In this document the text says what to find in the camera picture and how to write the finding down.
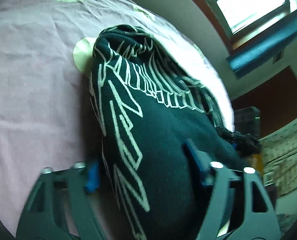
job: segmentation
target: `screw head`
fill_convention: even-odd
[[[248,174],[254,174],[255,173],[255,169],[252,167],[245,167],[244,168],[244,172],[248,173]]]
[[[44,169],[42,169],[42,173],[43,173],[43,174],[49,174],[49,173],[51,173],[52,171],[53,171],[52,168],[44,168]]]
[[[73,168],[74,169],[81,169],[85,167],[85,163],[84,162],[78,162],[78,163],[74,163]]]
[[[210,165],[213,167],[213,168],[218,168],[218,169],[221,169],[224,167],[224,165],[220,162],[210,162]]]

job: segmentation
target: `white zigzag pattern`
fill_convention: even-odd
[[[201,102],[201,96],[199,93],[199,90],[197,88],[197,85],[202,87],[200,83],[198,83],[195,80],[192,80],[187,77],[182,77],[185,81],[192,84],[192,86],[187,86],[183,81],[180,81],[181,85],[183,86],[184,90],[178,87],[171,79],[170,77],[165,73],[164,69],[166,69],[173,77],[177,77],[180,73],[177,67],[172,64],[172,67],[175,69],[177,74],[175,74],[169,67],[167,59],[163,58],[159,52],[158,47],[155,47],[155,51],[153,51],[148,67],[146,67],[145,64],[143,65],[135,65],[132,63],[130,66],[127,59],[130,59],[131,57],[137,57],[138,54],[144,53],[146,50],[151,51],[153,48],[153,41],[151,39],[151,44],[149,45],[146,41],[146,38],[144,38],[144,45],[140,45],[138,49],[135,50],[135,45],[131,48],[129,45],[125,51],[120,53],[120,50],[122,48],[124,41],[119,45],[116,51],[112,50],[110,48],[110,44],[108,44],[108,47],[110,48],[111,54],[110,58],[107,60],[105,56],[101,53],[101,51],[96,47],[95,43],[95,50],[96,52],[101,56],[103,59],[103,64],[99,65],[98,70],[98,103],[95,96],[95,91],[93,88],[93,81],[92,81],[92,73],[90,75],[90,94],[94,98],[95,106],[93,105],[93,102],[91,100],[91,104],[93,107],[93,110],[95,112],[95,115],[98,119],[98,122],[101,126],[103,135],[106,136],[106,128],[105,128],[105,122],[104,122],[104,115],[103,115],[103,99],[102,99],[102,93],[101,88],[104,85],[104,82],[106,81],[106,71],[107,69],[111,69],[117,79],[121,82],[123,85],[125,91],[127,92],[128,98],[134,103],[134,108],[131,106],[128,106],[124,101],[120,98],[119,93],[117,92],[113,82],[111,80],[107,80],[112,93],[115,98],[115,102],[117,103],[117,107],[121,111],[122,114],[120,114],[118,117],[116,116],[115,112],[115,106],[114,101],[110,100],[110,108],[111,108],[111,115],[114,123],[114,130],[115,130],[115,138],[117,140],[117,144],[119,147],[119,153],[121,156],[122,161],[124,162],[125,166],[129,170],[132,177],[135,179],[137,186],[139,188],[139,192],[137,192],[134,187],[131,185],[131,183],[125,178],[125,176],[122,174],[119,167],[114,164],[113,165],[113,171],[114,171],[114,182],[115,186],[113,187],[111,174],[108,168],[107,161],[105,159],[104,154],[102,153],[104,166],[106,169],[106,174],[109,177],[111,181],[112,189],[116,195],[117,204],[120,208],[120,202],[119,197],[117,195],[117,192],[120,193],[120,198],[122,201],[122,205],[125,209],[127,218],[129,220],[133,235],[135,239],[137,240],[146,240],[146,235],[143,231],[143,228],[139,222],[139,219],[135,213],[134,206],[131,202],[129,193],[132,194],[132,196],[138,201],[138,203],[141,205],[141,207],[146,211],[149,212],[150,205],[149,201],[146,196],[146,191],[143,186],[143,183],[140,179],[140,177],[137,175],[136,171],[140,166],[141,160],[142,160],[142,153],[139,149],[133,135],[132,135],[132,128],[133,123],[130,120],[130,118],[127,115],[126,109],[137,114],[139,117],[143,117],[143,112],[141,109],[141,106],[135,101],[133,98],[130,88],[132,90],[140,90],[145,95],[149,97],[153,97],[157,100],[158,103],[164,104],[166,107],[171,108],[189,108],[191,110],[197,110],[201,113],[204,113],[202,102]],[[157,52],[158,57],[160,61],[162,62],[163,67],[160,65],[159,61],[155,59],[155,52]],[[113,56],[118,56],[118,60],[114,66],[110,65],[110,62],[113,58]],[[120,75],[120,70],[122,66],[122,61],[125,61],[126,64],[126,74],[124,77]],[[136,87],[132,86],[131,79],[136,78]],[[189,87],[195,87],[195,93],[198,100],[199,108],[195,105],[194,99],[192,96],[191,91],[189,90]],[[135,151],[137,159],[135,160],[130,153],[130,150],[127,148],[127,146],[124,143],[124,140],[122,139],[120,135],[120,129],[122,128],[122,131],[127,134],[128,139],[131,142],[132,150]],[[135,224],[139,230],[139,232],[136,230],[135,225],[133,223],[135,221]]]

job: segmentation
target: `white wall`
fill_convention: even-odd
[[[260,85],[288,65],[297,75],[297,40],[286,48],[282,60],[273,65],[271,59],[238,80],[226,61],[229,54],[221,38],[192,0],[133,1],[171,22],[196,44],[218,71],[231,99]]]

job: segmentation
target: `window frame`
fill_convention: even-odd
[[[232,33],[231,28],[229,27],[227,20],[223,15],[223,12],[221,11],[221,9],[217,4],[218,0],[203,0],[203,1],[193,0],[193,1],[205,13],[205,15],[211,21],[215,29],[218,31],[219,35],[221,36],[230,54],[239,50],[239,48],[243,47],[245,43],[249,43],[249,41],[251,41],[257,35],[261,34],[261,32],[264,32],[267,28],[274,25],[274,23],[285,18],[286,16],[288,16],[289,14],[291,14],[293,11],[297,9],[297,5],[292,6],[292,8],[294,9],[292,11],[290,0],[285,0],[285,2],[278,8],[264,15],[263,17],[257,19],[256,21],[250,23],[244,28],[241,28],[240,30]]]

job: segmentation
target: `pink bedsheet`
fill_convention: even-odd
[[[13,235],[42,168],[67,169],[99,152],[100,130],[81,72],[87,73],[100,31],[118,24],[156,35],[211,90],[233,129],[229,98],[208,60],[170,23],[132,1],[0,0],[0,220]]]

